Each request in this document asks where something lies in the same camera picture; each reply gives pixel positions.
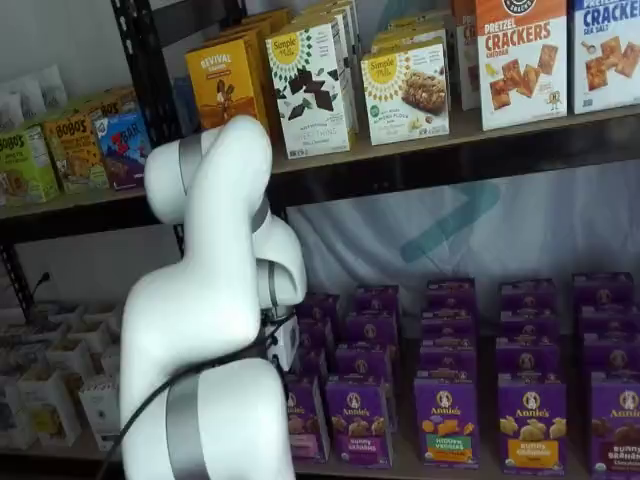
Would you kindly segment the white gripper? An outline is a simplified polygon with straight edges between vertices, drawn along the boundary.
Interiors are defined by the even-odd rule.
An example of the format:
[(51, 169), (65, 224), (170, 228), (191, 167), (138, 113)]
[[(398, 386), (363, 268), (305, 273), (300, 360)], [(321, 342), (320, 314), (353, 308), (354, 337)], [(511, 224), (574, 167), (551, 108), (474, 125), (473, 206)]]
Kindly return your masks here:
[(267, 325), (267, 357), (283, 372), (292, 368), (298, 345), (299, 326), (296, 315), (288, 315)]

